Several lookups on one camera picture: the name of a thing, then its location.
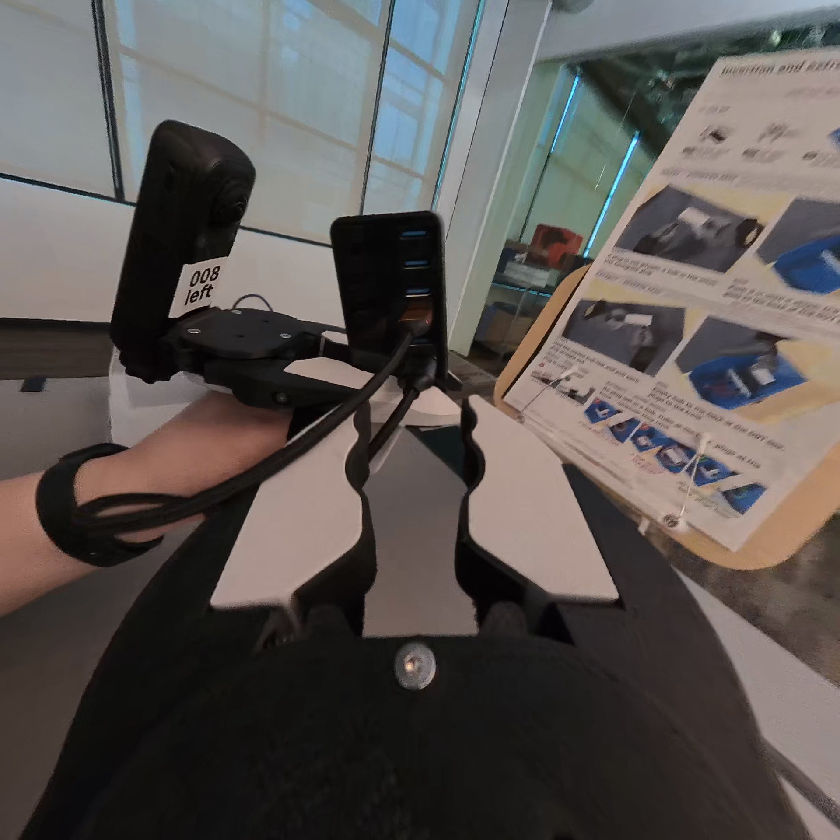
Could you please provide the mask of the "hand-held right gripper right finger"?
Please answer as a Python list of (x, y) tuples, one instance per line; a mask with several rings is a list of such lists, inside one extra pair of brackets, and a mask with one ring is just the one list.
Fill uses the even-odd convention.
[(456, 579), (483, 624), (509, 603), (530, 632), (557, 605), (615, 606), (616, 584), (560, 458), (480, 397), (461, 406), (466, 493), (458, 515)]

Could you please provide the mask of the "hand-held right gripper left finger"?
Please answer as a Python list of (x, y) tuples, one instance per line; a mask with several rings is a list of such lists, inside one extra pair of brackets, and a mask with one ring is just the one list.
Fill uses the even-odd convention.
[(257, 491), (209, 605), (278, 608), (295, 628), (312, 609), (340, 609), (358, 635), (375, 582), (376, 548), (364, 486), (371, 409), (365, 402)]

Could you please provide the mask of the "black multi-port USB hub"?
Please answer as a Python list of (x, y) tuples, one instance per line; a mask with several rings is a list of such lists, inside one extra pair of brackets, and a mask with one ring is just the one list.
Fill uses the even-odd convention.
[(403, 339), (414, 334), (404, 363), (432, 359), (433, 382), (448, 372), (445, 237), (440, 216), (412, 211), (339, 217), (330, 227), (351, 363), (382, 369)]

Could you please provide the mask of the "person's left forearm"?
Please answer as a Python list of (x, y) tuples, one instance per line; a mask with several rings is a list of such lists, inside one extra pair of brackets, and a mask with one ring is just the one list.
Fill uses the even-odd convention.
[(60, 552), (42, 529), (35, 506), (41, 477), (30, 474), (1, 483), (1, 616), (94, 571)]

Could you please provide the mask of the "person's left hand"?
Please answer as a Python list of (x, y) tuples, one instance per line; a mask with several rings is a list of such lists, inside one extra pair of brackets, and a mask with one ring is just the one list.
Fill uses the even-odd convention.
[(283, 448), (293, 412), (211, 392), (123, 453), (126, 491), (193, 497)]

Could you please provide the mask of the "large window with blinds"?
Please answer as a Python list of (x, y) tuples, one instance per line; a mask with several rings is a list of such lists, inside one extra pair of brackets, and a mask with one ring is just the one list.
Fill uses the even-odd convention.
[(133, 203), (178, 120), (255, 165), (245, 225), (438, 203), (484, 2), (1, 2), (2, 175)]

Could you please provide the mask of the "red storage box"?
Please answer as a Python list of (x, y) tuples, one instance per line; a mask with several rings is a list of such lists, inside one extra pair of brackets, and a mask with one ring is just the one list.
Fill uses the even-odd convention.
[(536, 266), (560, 269), (581, 252), (583, 237), (566, 227), (538, 224), (528, 248), (528, 261)]

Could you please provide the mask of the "instruction sheet on stand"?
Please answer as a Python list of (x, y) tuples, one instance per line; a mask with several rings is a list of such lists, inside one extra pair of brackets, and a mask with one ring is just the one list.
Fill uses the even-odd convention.
[[(492, 402), (504, 414), (517, 419), (518, 412), (505, 401), (510, 389), (522, 376), (532, 358), (541, 349), (583, 281), (589, 266), (583, 266), (562, 279), (543, 307), (525, 338), (499, 374)], [(687, 551), (711, 564), (736, 571), (757, 571), (787, 561), (821, 531), (839, 506), (839, 447), (835, 446), (823, 462), (789, 494), (775, 511), (775, 518), (765, 522), (737, 551), (725, 549), (706, 534), (693, 528), (678, 531), (661, 524), (653, 513), (634, 507), (627, 499), (598, 481), (588, 468), (582, 474), (620, 508), (637, 520), (651, 521), (654, 532), (670, 537)]]

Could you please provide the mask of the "printed instruction sheet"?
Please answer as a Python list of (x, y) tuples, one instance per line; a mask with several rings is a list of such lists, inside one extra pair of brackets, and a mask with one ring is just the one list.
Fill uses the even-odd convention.
[(838, 446), (838, 47), (720, 58), (505, 397), (740, 550)]

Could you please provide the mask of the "grey metal rod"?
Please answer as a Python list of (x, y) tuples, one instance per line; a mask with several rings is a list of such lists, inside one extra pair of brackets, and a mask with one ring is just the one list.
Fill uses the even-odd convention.
[(765, 743), (776, 773), (791, 784), (826, 819), (839, 826), (839, 804), (779, 750)]

